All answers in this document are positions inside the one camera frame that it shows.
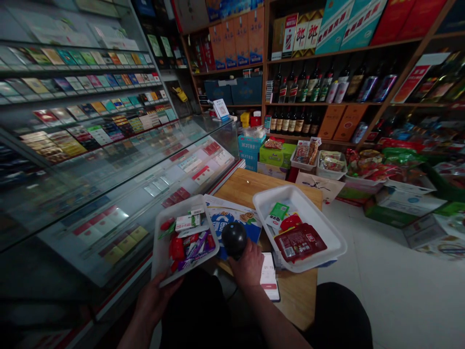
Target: price tag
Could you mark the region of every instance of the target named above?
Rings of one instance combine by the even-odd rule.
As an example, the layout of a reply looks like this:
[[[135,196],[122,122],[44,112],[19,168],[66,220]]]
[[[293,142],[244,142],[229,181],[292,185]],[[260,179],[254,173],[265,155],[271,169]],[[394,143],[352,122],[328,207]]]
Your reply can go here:
[[[40,100],[41,97],[39,95],[27,95],[25,96],[27,100]]]

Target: wine bottle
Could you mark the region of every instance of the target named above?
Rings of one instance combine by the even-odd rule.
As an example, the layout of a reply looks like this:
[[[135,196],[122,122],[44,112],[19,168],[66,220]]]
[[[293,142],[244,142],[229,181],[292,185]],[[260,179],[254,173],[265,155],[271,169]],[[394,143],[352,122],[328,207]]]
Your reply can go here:
[[[277,103],[279,101],[279,91],[281,89],[281,82],[282,82],[281,63],[279,63],[278,73],[276,74],[273,80],[273,100],[272,100],[273,103]]]

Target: red packaging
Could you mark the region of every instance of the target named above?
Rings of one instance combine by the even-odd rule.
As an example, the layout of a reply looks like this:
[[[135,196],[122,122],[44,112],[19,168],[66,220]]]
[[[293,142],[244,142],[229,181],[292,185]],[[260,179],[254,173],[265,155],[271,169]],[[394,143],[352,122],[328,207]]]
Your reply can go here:
[[[397,40],[408,40],[426,35],[447,0],[417,0],[403,25]]]
[[[275,243],[286,262],[305,259],[327,249],[316,230],[307,223],[275,236]]]
[[[389,0],[383,16],[379,20],[378,28],[373,36],[370,46],[381,45],[395,41],[405,21],[412,11],[415,1]]]

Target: hand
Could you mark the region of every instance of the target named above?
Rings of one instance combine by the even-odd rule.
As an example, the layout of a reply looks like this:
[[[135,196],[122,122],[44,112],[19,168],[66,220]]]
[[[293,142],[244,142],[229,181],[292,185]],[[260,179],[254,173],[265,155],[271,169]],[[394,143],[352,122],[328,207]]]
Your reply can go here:
[[[171,296],[184,280],[184,278],[180,278],[160,289],[159,285],[165,277],[166,272],[158,274],[142,289],[137,299],[133,320],[139,325],[146,326],[150,336],[163,316]]]
[[[239,261],[236,262],[233,258],[228,258],[232,273],[242,290],[247,287],[260,286],[264,259],[261,247],[249,238]]]

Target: snack package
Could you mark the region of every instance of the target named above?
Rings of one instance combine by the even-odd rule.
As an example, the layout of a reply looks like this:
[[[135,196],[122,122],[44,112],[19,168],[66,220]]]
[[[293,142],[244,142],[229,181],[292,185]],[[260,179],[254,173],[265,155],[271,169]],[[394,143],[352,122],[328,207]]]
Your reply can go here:
[[[279,234],[274,239],[286,262],[294,263],[327,249],[320,235],[307,223]]]
[[[264,143],[264,146],[265,148],[270,148],[270,149],[282,149],[283,144],[284,144],[283,138],[270,137]]]

